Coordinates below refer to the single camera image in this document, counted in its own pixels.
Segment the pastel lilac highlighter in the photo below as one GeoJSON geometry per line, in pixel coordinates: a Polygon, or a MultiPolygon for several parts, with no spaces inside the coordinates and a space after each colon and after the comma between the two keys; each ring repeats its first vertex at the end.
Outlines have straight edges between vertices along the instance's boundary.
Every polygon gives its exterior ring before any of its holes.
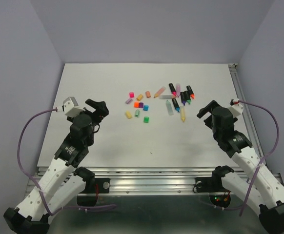
{"type": "Polygon", "coordinates": [[[176,84],[176,96],[179,97],[181,95],[181,85],[179,83],[176,84]]]}

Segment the pastel orange highlighter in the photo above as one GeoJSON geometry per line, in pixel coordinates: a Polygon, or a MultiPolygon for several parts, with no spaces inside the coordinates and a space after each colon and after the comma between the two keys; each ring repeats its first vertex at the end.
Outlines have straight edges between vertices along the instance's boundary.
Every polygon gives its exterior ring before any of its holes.
{"type": "Polygon", "coordinates": [[[154,98],[159,97],[164,91],[166,90],[166,87],[161,87],[155,94],[154,94],[154,98]]]}

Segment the clear orange-tip highlighter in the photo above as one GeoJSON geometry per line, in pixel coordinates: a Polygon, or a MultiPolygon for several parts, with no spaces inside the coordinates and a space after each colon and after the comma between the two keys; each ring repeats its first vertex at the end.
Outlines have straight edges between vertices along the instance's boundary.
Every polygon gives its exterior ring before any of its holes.
{"type": "Polygon", "coordinates": [[[175,95],[160,95],[159,99],[173,99],[176,98],[175,95]]]}

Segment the pink black highlighter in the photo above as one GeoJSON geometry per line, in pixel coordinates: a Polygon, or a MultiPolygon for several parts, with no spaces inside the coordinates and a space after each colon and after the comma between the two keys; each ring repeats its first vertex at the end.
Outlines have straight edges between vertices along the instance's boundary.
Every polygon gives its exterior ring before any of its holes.
{"type": "Polygon", "coordinates": [[[175,97],[178,97],[177,91],[176,91],[176,89],[175,89],[173,83],[169,83],[168,86],[169,86],[169,89],[170,89],[171,93],[172,93],[175,97]]]}

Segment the blue black highlighter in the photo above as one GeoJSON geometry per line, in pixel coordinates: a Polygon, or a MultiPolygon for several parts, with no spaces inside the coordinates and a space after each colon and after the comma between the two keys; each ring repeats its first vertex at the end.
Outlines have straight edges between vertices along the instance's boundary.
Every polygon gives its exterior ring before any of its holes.
{"type": "Polygon", "coordinates": [[[176,110],[178,113],[180,113],[180,107],[179,107],[179,104],[178,104],[177,100],[176,100],[175,98],[172,98],[171,100],[172,100],[172,104],[173,104],[175,110],[176,110]]]}

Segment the pastel green highlighter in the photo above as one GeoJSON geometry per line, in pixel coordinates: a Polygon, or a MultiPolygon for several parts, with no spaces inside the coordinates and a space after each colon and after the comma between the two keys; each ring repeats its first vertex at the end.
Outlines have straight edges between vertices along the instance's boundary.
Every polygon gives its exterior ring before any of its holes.
{"type": "Polygon", "coordinates": [[[173,109],[172,109],[172,106],[171,106],[171,103],[170,103],[169,100],[166,100],[166,108],[167,108],[167,112],[170,116],[174,115],[173,109]]]}

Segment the blue pen cap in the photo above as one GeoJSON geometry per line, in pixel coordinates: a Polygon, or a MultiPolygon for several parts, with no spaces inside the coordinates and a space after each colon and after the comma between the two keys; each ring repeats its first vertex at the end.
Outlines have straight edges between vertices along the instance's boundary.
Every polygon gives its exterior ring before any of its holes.
{"type": "Polygon", "coordinates": [[[143,107],[143,110],[144,110],[144,111],[148,111],[148,108],[149,108],[149,106],[148,106],[148,105],[145,105],[145,106],[143,107]]]}

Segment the purple black highlighter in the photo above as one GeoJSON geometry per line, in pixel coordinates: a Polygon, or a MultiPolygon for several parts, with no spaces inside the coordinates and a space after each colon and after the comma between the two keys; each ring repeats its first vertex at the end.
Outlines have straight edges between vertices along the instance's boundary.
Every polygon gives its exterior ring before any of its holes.
{"type": "Polygon", "coordinates": [[[181,102],[182,102],[183,106],[185,106],[185,103],[186,103],[185,93],[180,92],[180,97],[181,97],[181,102]]]}

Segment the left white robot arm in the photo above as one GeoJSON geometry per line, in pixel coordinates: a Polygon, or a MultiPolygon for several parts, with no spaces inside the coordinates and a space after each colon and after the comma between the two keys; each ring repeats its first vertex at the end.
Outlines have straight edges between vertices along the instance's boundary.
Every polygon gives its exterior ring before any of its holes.
{"type": "Polygon", "coordinates": [[[17,234],[45,234],[55,216],[79,192],[94,188],[94,173],[79,164],[89,153],[94,135],[109,110],[104,101],[87,99],[89,111],[81,108],[74,97],[49,112],[62,112],[71,122],[69,133],[55,152],[47,171],[36,181],[24,168],[20,170],[34,183],[30,194],[15,208],[8,208],[3,217],[8,227],[17,234]]]}

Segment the pastel yellow highlighter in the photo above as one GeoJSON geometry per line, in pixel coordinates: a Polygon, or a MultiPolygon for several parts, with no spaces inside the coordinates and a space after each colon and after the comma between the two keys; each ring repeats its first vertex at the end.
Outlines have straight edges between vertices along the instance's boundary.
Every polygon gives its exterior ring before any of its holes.
{"type": "Polygon", "coordinates": [[[184,109],[184,106],[181,106],[181,107],[180,107],[180,115],[181,115],[181,120],[182,120],[182,122],[185,122],[186,116],[185,116],[185,109],[184,109]]]}

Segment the pastel green pen cap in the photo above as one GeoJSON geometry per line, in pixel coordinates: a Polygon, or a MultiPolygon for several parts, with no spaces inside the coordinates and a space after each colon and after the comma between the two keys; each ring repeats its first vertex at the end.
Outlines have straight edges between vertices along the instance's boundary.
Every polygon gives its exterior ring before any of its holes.
{"type": "Polygon", "coordinates": [[[136,110],[134,116],[139,117],[140,116],[140,110],[136,110]]]}

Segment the orange black highlighter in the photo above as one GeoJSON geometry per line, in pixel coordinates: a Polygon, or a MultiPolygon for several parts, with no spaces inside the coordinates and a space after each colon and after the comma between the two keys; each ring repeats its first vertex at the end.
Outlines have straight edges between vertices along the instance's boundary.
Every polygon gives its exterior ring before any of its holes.
{"type": "Polygon", "coordinates": [[[188,93],[189,93],[190,98],[191,98],[191,99],[195,99],[195,94],[194,94],[194,92],[193,92],[191,86],[190,86],[190,85],[187,85],[186,88],[187,88],[187,91],[188,91],[188,93]]]}

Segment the pastel yellow pen cap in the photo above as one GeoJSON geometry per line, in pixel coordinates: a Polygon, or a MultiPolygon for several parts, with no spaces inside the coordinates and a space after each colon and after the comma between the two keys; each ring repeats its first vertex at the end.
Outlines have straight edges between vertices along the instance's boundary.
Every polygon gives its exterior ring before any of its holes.
{"type": "Polygon", "coordinates": [[[128,119],[131,119],[132,118],[132,115],[129,111],[126,111],[125,112],[125,116],[128,118],[128,119]]]}

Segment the pastel orange pen cap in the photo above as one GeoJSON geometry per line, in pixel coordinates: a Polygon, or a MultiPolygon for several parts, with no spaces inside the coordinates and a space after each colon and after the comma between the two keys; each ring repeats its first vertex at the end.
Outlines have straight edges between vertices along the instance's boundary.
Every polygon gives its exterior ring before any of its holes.
{"type": "Polygon", "coordinates": [[[140,101],[142,98],[143,98],[143,95],[142,95],[142,94],[138,95],[138,96],[137,96],[137,101],[140,101]]]}

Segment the lilac pen cap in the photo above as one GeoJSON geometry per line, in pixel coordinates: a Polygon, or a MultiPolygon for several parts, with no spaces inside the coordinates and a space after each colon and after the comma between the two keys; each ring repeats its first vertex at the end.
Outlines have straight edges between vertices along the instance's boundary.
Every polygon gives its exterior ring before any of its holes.
{"type": "Polygon", "coordinates": [[[129,104],[129,103],[131,103],[132,101],[133,101],[133,99],[132,99],[132,98],[129,98],[128,100],[125,101],[125,103],[126,103],[126,104],[129,104]]]}

